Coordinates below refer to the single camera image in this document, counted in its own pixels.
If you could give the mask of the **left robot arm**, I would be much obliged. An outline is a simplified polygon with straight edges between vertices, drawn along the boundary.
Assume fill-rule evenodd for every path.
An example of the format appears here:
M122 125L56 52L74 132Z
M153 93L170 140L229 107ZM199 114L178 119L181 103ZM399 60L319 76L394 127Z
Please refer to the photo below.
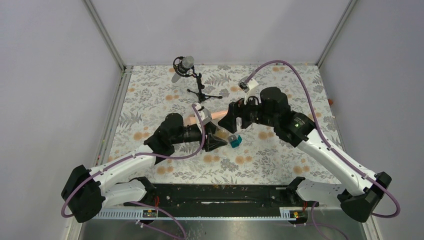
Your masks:
M198 149L210 152L227 145L227 141L215 135L217 127L212 123L184 125L178 113L168 114L156 131L144 144L122 158L92 168L75 167L61 192L64 218L74 217L84 223L95 217L103 208L127 202L140 202L144 206L155 200L153 186L145 178L121 182L124 177L151 168L166 159L175 159L175 145L198 142Z

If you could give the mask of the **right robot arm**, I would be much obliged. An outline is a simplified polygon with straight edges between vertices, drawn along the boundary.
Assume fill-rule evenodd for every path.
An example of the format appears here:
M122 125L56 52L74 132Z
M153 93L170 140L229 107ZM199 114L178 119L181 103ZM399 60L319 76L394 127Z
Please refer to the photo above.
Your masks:
M242 129L253 123L272 127L280 140L314 158L339 180L339 184L331 184L296 177L286 193L293 206L306 201L340 207L350 218L364 223L392 181L387 173L375 173L332 146L308 116L291 110L287 95L277 87L263 89L259 101L250 97L231 102L218 125L234 134L238 118Z

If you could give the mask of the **teal pill box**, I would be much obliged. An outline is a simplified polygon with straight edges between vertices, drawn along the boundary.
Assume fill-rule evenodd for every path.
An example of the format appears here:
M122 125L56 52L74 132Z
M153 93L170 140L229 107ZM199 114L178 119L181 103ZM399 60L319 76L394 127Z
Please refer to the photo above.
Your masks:
M240 146L242 142L242 137L238 134L229 135L227 138L230 146L234 149Z

